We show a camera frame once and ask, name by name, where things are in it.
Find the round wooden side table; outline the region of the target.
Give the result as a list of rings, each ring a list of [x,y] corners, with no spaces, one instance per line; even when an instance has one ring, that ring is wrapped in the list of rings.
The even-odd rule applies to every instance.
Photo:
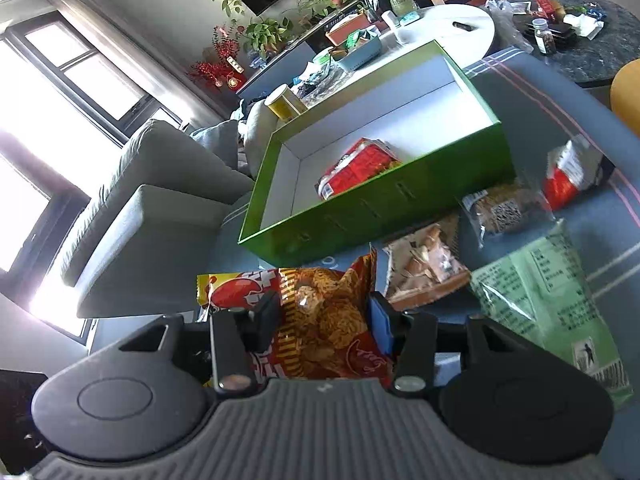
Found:
[[[610,90],[611,110],[636,136],[640,136],[640,60],[623,66]]]

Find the red flower decoration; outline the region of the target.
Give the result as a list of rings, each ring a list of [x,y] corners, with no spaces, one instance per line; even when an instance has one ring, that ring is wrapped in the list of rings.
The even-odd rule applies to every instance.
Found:
[[[244,30],[236,21],[229,26],[216,26],[212,44],[203,50],[201,61],[191,66],[189,76],[216,91],[224,87],[240,90],[246,84],[245,70],[239,61]]]

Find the clear cake packet with QR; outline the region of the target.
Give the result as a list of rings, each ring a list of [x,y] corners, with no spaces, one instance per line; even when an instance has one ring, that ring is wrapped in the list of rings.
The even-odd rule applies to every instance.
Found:
[[[555,220],[544,193],[520,179],[465,195],[460,205],[479,248],[494,238]]]

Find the red snack packet in box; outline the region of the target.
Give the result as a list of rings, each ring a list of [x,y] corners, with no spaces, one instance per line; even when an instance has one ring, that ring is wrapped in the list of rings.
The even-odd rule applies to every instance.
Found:
[[[385,142],[361,138],[322,174],[316,185],[317,194],[328,200],[400,164]]]

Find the red white snack packet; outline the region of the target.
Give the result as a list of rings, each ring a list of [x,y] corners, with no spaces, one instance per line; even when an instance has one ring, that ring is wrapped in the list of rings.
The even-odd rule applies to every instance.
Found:
[[[553,211],[604,185],[616,169],[612,160],[578,134],[547,156],[544,197]]]

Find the blue plastic basket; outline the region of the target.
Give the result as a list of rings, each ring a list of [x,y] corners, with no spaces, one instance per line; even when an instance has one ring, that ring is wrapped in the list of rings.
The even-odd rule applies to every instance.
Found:
[[[382,42],[378,36],[374,36],[359,46],[350,50],[346,48],[346,42],[335,47],[331,52],[332,61],[345,72],[354,72],[366,65],[382,53]]]

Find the brown pastry packet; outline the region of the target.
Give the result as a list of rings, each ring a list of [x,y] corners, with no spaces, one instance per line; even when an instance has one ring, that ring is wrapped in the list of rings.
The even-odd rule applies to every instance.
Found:
[[[471,279],[458,251],[455,212],[383,247],[388,258],[384,297],[396,311],[434,304]]]

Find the white round coffee table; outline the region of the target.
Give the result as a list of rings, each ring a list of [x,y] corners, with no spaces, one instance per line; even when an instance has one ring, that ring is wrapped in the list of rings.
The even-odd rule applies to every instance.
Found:
[[[435,40],[460,68],[480,61],[494,48],[497,29],[494,20],[483,9],[466,4],[444,4],[420,11],[421,17],[401,28],[384,32],[380,36],[382,53],[354,72],[345,72],[336,63],[331,63],[326,76],[313,89],[303,94],[302,84],[293,91],[306,107],[313,107],[341,88],[384,65]],[[472,32],[455,28],[452,22],[471,24]]]

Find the orange red chips bag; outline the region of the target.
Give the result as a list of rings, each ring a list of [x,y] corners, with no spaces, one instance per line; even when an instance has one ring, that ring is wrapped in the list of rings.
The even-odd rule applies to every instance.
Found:
[[[277,270],[280,324],[267,350],[250,356],[258,382],[375,378],[387,386],[392,363],[366,320],[377,264],[371,249],[345,271]]]

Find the green snack bag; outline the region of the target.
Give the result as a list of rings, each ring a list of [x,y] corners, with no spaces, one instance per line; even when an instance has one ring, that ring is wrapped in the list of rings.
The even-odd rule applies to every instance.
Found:
[[[595,379],[620,408],[634,396],[565,222],[471,274],[484,315]]]

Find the grey sofa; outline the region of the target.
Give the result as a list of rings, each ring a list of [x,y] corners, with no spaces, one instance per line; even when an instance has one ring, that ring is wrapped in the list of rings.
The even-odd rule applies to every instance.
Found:
[[[196,306],[196,278],[254,181],[192,136],[152,120],[120,152],[55,259],[78,318],[173,314]]]

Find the yellow red lobster snack bag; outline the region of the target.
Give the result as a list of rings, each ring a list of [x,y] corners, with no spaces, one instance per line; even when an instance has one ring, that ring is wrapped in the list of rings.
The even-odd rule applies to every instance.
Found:
[[[200,274],[196,277],[196,299],[203,311],[230,311],[234,314],[258,382],[285,378],[274,342],[281,321],[279,286],[277,269]]]

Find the yellow tin can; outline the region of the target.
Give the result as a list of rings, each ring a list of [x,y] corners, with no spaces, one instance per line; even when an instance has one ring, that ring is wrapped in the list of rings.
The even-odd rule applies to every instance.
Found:
[[[265,106],[282,122],[290,122],[292,119],[303,115],[307,107],[304,102],[291,90],[287,84],[281,84],[265,98]]]

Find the potted green plant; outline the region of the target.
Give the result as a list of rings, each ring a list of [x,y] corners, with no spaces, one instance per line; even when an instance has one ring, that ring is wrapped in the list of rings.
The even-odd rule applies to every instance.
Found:
[[[242,32],[245,52],[253,50],[262,58],[270,54],[280,53],[288,43],[293,30],[293,23],[289,18],[278,21],[275,18],[261,18],[250,23]]]

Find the black remote control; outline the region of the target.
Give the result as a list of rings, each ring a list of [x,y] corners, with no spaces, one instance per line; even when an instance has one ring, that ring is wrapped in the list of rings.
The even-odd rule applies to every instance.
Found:
[[[466,32],[472,32],[473,30],[476,29],[476,27],[474,25],[460,23],[460,22],[452,22],[452,26],[454,26],[455,28],[458,28],[458,29],[465,30]]]

